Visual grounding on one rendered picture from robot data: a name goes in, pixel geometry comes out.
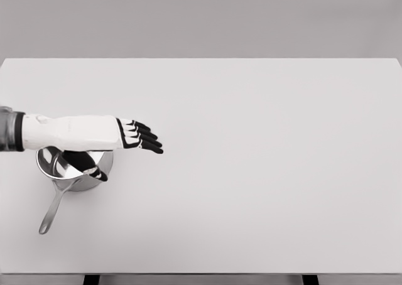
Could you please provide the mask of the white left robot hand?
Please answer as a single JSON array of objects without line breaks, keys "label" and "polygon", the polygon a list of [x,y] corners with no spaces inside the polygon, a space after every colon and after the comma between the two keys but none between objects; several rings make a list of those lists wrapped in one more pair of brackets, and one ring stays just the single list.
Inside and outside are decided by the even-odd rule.
[{"label": "white left robot hand", "polygon": [[78,116],[67,119],[67,132],[60,138],[63,159],[78,171],[99,181],[108,176],[90,157],[90,151],[145,149],[163,154],[158,136],[145,124],[114,116]]}]

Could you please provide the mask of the silver long-handled saucepan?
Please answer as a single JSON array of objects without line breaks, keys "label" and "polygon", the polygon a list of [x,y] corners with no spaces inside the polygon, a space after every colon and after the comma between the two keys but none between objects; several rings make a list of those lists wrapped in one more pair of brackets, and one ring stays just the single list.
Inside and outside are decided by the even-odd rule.
[{"label": "silver long-handled saucepan", "polygon": [[36,163],[40,171],[52,181],[55,189],[55,197],[39,228],[39,234],[44,235],[50,230],[66,192],[77,193],[91,190],[101,184],[101,181],[75,169],[62,158],[62,152],[54,147],[38,150]]}]

